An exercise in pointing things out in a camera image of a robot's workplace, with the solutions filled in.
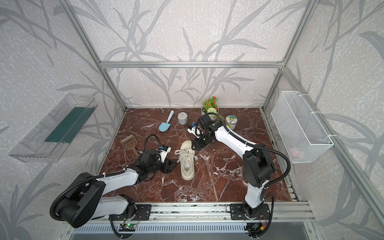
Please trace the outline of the cream white sneaker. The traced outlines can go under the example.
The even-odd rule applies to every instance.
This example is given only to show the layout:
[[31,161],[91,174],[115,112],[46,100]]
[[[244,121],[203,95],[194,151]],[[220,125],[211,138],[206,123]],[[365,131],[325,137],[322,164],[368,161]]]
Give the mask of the cream white sneaker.
[[[192,149],[192,142],[185,141],[181,145],[180,150],[182,149]],[[190,181],[195,177],[195,161],[192,161],[192,158],[184,158],[181,163],[181,174],[182,178],[186,181]]]

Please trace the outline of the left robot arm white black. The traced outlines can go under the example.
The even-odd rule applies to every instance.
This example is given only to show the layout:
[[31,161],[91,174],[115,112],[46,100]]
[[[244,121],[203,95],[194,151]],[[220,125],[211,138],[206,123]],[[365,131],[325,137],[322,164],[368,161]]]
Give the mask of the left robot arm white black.
[[79,228],[88,221],[104,216],[132,218],[137,212],[135,201],[125,195],[107,197],[115,190],[134,186],[150,174],[169,174],[177,165],[167,159],[168,151],[144,150],[139,158],[121,171],[91,175],[82,173],[53,201],[50,216]]

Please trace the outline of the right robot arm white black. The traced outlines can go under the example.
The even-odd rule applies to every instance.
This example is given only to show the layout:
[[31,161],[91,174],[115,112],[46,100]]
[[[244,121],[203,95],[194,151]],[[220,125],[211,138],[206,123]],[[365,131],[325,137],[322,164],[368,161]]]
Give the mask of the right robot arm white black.
[[192,149],[201,151],[212,141],[225,144],[243,160],[243,173],[248,182],[244,199],[244,209],[252,214],[264,201],[267,183],[276,171],[270,150],[256,145],[236,134],[218,115],[216,121],[208,114],[198,118],[198,122],[188,126],[188,132],[196,136]]

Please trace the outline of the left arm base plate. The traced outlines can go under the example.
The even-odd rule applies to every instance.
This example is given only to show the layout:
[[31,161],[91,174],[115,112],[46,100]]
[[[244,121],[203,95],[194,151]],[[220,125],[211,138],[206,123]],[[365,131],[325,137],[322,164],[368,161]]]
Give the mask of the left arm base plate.
[[139,204],[129,205],[120,215],[119,220],[127,221],[148,221],[151,214],[152,205]]

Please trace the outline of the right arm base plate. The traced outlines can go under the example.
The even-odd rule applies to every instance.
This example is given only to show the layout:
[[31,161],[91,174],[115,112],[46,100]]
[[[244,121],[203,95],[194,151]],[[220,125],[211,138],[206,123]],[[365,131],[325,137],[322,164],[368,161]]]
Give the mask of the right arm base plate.
[[261,203],[256,208],[247,204],[230,204],[231,220],[269,220],[271,210],[268,204]]

